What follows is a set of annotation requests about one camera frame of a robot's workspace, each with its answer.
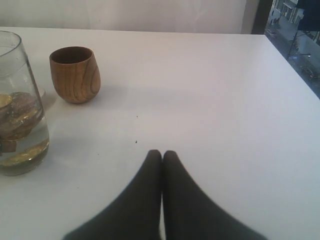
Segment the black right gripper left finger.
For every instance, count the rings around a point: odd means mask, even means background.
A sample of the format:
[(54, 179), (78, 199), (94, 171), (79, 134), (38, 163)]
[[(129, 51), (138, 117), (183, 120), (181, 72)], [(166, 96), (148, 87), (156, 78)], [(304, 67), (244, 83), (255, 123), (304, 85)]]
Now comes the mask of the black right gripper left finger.
[(64, 239), (159, 240), (161, 201), (162, 156), (158, 150), (150, 150), (121, 194)]

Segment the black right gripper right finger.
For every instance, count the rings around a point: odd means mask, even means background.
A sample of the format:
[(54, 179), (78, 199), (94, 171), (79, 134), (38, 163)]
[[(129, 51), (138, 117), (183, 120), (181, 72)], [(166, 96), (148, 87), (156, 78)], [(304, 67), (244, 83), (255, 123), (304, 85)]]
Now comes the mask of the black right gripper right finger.
[(177, 153), (165, 152), (162, 199), (168, 240), (264, 240), (213, 202), (196, 184)]

